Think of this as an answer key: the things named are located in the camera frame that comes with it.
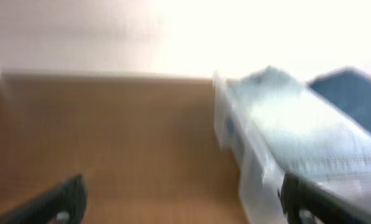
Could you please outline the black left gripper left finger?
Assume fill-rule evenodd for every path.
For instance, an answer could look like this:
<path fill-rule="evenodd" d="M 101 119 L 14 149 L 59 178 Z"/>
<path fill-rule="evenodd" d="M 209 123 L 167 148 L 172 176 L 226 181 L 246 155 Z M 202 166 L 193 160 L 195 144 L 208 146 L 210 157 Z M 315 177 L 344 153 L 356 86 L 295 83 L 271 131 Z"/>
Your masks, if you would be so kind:
<path fill-rule="evenodd" d="M 61 212 L 67 223 L 81 223 L 88 194 L 82 174 L 76 174 L 27 202 L 0 214 L 0 223 L 48 223 Z"/>

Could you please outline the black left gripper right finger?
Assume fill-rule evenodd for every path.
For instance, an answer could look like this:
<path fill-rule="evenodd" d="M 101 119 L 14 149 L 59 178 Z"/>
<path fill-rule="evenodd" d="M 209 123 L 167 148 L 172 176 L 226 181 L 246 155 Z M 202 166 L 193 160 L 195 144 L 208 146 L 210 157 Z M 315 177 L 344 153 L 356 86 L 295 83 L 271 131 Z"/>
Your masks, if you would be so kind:
<path fill-rule="evenodd" d="M 313 222 L 300 215 L 302 210 L 310 212 L 313 218 L 323 223 L 371 224 L 371 212 L 291 172 L 285 174 L 278 196 L 289 224 Z"/>

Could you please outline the light grey jeans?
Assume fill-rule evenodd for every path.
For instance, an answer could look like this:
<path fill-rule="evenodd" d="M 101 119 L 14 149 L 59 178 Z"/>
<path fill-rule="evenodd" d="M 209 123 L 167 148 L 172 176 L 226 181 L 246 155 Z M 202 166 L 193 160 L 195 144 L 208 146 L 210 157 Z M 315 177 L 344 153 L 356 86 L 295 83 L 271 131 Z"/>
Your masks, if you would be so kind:
<path fill-rule="evenodd" d="M 228 85 L 245 141 L 243 168 L 279 192 L 287 173 L 371 201 L 371 134 L 289 74 L 268 67 Z"/>

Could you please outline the blue denim jeans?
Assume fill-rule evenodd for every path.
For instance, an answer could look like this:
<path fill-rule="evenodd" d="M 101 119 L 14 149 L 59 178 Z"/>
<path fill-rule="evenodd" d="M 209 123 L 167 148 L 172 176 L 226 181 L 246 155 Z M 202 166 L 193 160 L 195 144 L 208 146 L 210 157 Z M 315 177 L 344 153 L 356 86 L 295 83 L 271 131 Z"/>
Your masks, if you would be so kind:
<path fill-rule="evenodd" d="M 371 78 L 353 68 L 333 71 L 308 86 L 371 133 Z"/>

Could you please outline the clear plastic storage container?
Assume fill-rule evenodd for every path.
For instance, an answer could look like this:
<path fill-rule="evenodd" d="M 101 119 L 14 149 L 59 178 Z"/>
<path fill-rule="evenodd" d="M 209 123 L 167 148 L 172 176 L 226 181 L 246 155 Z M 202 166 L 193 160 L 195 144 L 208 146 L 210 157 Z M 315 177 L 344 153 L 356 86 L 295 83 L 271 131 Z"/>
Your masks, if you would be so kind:
<path fill-rule="evenodd" d="M 245 139 L 239 133 L 240 124 L 228 85 L 238 79 L 218 77 L 214 109 L 214 131 L 222 148 L 232 151 L 240 168 L 239 197 L 248 221 L 251 223 L 285 223 L 278 193 L 270 192 L 257 184 L 257 166 L 243 168 Z"/>

